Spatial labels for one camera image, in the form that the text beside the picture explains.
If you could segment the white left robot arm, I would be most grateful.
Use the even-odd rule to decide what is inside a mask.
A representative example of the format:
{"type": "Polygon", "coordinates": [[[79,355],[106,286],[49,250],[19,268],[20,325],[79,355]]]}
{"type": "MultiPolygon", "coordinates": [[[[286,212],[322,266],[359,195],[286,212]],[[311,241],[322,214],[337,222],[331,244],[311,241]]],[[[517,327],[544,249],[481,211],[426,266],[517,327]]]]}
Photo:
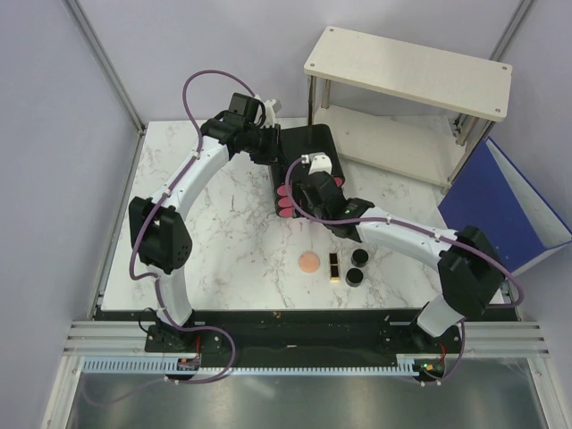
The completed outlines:
{"type": "Polygon", "coordinates": [[[153,279],[159,318],[169,324],[164,338],[177,351],[189,350],[197,338],[195,328],[186,324],[193,313],[184,275],[192,250],[185,225],[189,210],[233,156],[245,152],[256,164],[275,164],[280,133],[278,124],[219,114],[198,127],[197,147],[160,189],[129,203],[130,277],[153,279]]]}

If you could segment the black round jar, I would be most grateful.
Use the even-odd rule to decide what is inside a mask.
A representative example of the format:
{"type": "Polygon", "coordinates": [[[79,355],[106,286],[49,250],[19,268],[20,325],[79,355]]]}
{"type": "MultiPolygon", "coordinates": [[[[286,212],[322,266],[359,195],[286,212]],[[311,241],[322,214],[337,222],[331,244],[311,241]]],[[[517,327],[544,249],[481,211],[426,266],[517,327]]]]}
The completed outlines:
{"type": "Polygon", "coordinates": [[[358,287],[363,280],[364,280],[364,274],[358,268],[350,268],[346,272],[345,281],[352,288],[358,287]]]}
{"type": "Polygon", "coordinates": [[[364,249],[358,248],[352,252],[350,261],[356,268],[362,268],[368,263],[369,255],[364,249]]]}

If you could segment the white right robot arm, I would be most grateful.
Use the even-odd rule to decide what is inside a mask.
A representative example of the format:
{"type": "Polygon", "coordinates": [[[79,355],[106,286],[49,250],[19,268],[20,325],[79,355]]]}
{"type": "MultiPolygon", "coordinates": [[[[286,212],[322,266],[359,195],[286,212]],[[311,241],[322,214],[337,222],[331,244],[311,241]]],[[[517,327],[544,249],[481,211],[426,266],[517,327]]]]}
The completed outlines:
{"type": "Polygon", "coordinates": [[[476,227],[440,230],[393,218],[362,198],[345,198],[326,172],[294,186],[295,200],[335,236],[377,245],[434,269],[442,292],[426,304],[409,329],[411,345],[430,351],[454,324],[481,317],[505,282],[491,243],[476,227]]]}

